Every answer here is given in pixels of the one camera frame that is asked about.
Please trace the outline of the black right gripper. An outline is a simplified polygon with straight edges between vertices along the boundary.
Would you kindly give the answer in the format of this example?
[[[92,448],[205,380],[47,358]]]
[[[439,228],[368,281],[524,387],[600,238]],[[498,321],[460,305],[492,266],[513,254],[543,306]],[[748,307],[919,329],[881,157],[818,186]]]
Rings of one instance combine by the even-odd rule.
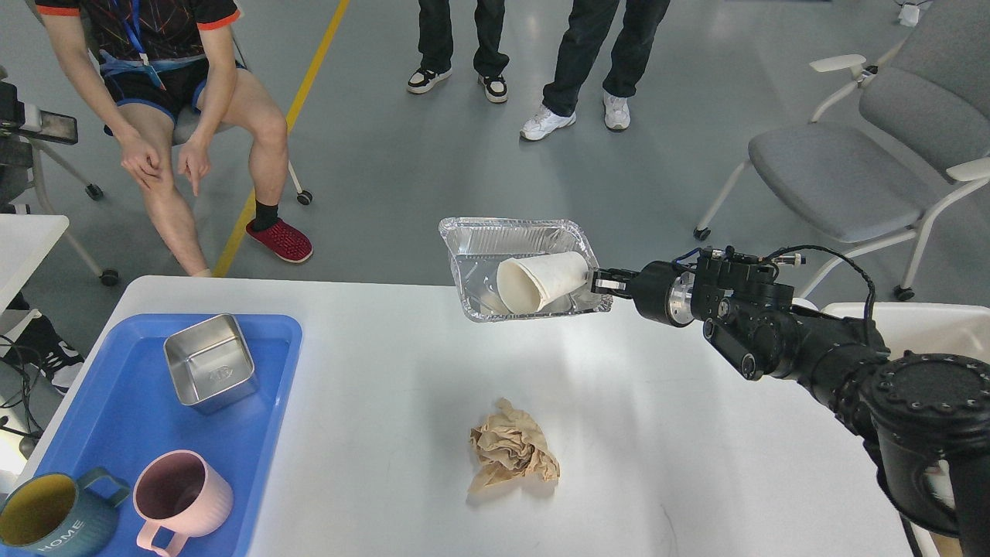
[[[694,279],[693,272],[681,265],[653,261],[640,272],[598,268],[592,286],[599,295],[632,299],[647,320],[680,328],[695,320],[691,311]]]

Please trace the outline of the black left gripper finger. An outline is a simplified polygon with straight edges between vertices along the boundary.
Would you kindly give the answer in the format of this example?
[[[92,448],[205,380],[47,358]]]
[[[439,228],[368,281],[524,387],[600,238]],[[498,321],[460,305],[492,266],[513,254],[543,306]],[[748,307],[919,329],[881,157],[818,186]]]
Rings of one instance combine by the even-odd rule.
[[[74,117],[40,110],[34,104],[21,102],[14,84],[1,82],[2,136],[18,135],[47,142],[75,145],[78,142],[77,120]]]

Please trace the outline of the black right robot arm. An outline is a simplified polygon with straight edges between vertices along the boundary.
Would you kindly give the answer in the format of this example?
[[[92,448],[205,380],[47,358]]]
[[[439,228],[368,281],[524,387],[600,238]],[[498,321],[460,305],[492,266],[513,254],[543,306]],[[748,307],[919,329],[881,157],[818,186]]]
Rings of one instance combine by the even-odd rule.
[[[801,384],[864,441],[881,489],[903,518],[986,556],[988,365],[954,354],[892,357],[872,318],[796,306],[779,267],[799,247],[749,256],[703,247],[638,272],[596,269],[592,292],[632,299],[647,320],[703,325],[704,338],[746,380]]]

